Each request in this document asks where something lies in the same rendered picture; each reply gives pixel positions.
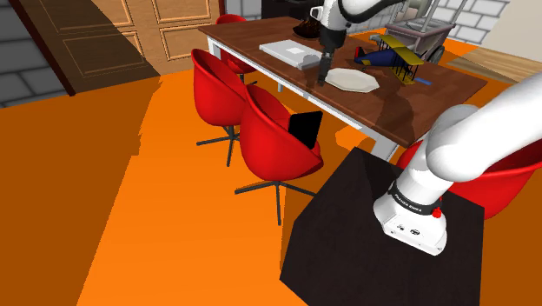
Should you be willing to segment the white octagonal plate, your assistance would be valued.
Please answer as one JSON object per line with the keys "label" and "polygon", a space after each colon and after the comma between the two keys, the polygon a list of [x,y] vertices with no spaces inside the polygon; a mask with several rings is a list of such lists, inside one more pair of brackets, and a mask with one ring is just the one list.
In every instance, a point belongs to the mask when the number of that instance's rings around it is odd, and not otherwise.
{"label": "white octagonal plate", "polygon": [[351,92],[368,93],[380,87],[373,76],[360,70],[344,68],[331,69],[325,81],[338,89]]}

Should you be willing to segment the black tablet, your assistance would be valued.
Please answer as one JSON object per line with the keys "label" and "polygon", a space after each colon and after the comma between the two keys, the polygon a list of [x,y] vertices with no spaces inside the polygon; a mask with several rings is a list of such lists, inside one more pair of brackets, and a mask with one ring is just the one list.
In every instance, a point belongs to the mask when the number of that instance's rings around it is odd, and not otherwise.
{"label": "black tablet", "polygon": [[316,144],[322,117],[322,111],[293,114],[288,121],[288,132],[309,149],[313,149]]}

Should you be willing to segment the dark robot stand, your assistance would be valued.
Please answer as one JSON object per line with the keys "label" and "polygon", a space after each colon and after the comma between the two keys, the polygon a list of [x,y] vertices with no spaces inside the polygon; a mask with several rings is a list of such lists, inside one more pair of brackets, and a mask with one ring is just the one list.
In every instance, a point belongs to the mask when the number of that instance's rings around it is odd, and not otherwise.
{"label": "dark robot stand", "polygon": [[280,279],[308,306],[479,306],[484,209],[447,192],[447,243],[431,256],[373,213],[401,170],[354,148],[294,221]]}

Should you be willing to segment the light wooden panelled door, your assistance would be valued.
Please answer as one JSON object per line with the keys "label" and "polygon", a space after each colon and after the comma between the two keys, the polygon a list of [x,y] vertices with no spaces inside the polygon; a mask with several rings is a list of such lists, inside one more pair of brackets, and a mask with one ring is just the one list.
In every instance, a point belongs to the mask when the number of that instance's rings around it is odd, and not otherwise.
{"label": "light wooden panelled door", "polygon": [[208,48],[199,28],[214,24],[223,6],[223,0],[91,1],[116,30],[97,38],[107,57],[98,73],[146,66],[151,75],[190,70],[191,50]]}

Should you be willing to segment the grey wheeled cart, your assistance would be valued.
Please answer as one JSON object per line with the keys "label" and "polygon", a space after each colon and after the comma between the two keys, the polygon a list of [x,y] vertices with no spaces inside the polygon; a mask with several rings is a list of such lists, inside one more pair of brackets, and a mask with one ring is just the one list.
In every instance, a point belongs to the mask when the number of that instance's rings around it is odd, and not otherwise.
{"label": "grey wheeled cart", "polygon": [[373,18],[380,17],[380,24],[386,34],[395,37],[421,59],[437,64],[444,54],[443,43],[451,30],[460,10],[453,11],[450,21],[441,21],[433,15],[440,0],[405,0],[386,7]]}

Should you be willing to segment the dark brown open door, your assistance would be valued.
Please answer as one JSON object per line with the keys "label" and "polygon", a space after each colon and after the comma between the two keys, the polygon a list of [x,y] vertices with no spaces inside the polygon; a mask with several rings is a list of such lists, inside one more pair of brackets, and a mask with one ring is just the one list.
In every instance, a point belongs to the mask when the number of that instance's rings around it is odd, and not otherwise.
{"label": "dark brown open door", "polygon": [[8,0],[70,95],[157,77],[129,0]]}

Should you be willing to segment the blue yellow toy biplane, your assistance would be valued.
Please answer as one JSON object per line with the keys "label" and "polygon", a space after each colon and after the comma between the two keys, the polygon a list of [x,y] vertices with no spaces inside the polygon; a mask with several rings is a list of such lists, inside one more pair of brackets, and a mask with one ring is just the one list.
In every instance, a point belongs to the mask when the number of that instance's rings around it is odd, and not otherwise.
{"label": "blue yellow toy biplane", "polygon": [[421,55],[414,53],[391,35],[371,35],[370,39],[379,45],[379,49],[366,53],[361,47],[357,47],[354,54],[356,63],[388,67],[403,84],[415,83],[417,70],[424,63]]}

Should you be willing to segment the dark brown bowl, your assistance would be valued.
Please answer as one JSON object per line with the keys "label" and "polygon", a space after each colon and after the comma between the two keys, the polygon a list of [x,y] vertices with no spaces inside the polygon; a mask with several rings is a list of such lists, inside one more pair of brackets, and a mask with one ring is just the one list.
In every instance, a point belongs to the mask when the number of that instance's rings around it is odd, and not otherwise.
{"label": "dark brown bowl", "polygon": [[321,23],[313,18],[302,21],[299,25],[293,27],[296,35],[304,38],[318,38],[321,31]]}

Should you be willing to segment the brown wooden table white legs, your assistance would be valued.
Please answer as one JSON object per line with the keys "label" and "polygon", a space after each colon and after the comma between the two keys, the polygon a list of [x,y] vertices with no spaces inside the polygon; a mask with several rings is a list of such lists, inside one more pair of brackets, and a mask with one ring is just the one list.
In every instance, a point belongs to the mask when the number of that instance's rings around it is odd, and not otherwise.
{"label": "brown wooden table white legs", "polygon": [[219,56],[225,50],[281,87],[369,136],[375,141],[373,155],[386,161],[398,147],[407,148],[423,138],[443,111],[466,102],[486,85],[486,81],[477,77],[423,63],[417,75],[433,82],[432,85],[405,85],[391,69],[370,67],[367,74],[374,76],[380,87],[369,93],[348,92],[330,84],[319,86],[317,68],[298,70],[259,50],[260,44],[288,39],[319,49],[318,41],[294,35],[297,23],[292,17],[276,17],[212,24],[199,30],[207,36],[212,55]]}

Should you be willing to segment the red swivel chair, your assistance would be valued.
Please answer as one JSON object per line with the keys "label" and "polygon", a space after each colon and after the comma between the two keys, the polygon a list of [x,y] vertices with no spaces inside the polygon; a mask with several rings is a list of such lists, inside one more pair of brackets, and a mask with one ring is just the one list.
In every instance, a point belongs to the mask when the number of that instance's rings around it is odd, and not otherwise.
{"label": "red swivel chair", "polygon": [[256,85],[246,88],[248,104],[240,126],[241,155],[249,170],[262,182],[235,190],[241,194],[268,186],[281,186],[314,196],[315,193],[288,182],[322,168],[321,148],[316,140],[309,149],[288,132],[291,113],[268,91]]}
{"label": "red swivel chair", "polygon": [[454,182],[447,190],[485,209],[488,219],[501,212],[542,168],[542,139],[502,158],[480,176]]}
{"label": "red swivel chair", "polygon": [[[217,18],[216,24],[244,22],[245,18],[235,14],[225,14]],[[255,68],[244,63],[239,58],[231,55],[225,50],[221,50],[221,60],[244,82],[244,75],[255,72]]]}
{"label": "red swivel chair", "polygon": [[206,123],[222,127],[227,136],[197,142],[197,145],[229,141],[227,166],[233,145],[239,140],[235,126],[247,104],[245,83],[218,57],[205,50],[192,49],[194,63],[194,99],[199,117]]}

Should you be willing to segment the grey closed laptop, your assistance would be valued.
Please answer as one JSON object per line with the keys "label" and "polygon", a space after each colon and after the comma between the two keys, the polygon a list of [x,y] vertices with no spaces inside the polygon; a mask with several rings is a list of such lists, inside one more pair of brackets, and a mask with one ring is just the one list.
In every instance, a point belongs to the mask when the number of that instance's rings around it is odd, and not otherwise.
{"label": "grey closed laptop", "polygon": [[318,66],[321,52],[297,43],[293,40],[282,40],[259,45],[259,50],[287,63],[298,70],[306,70]]}

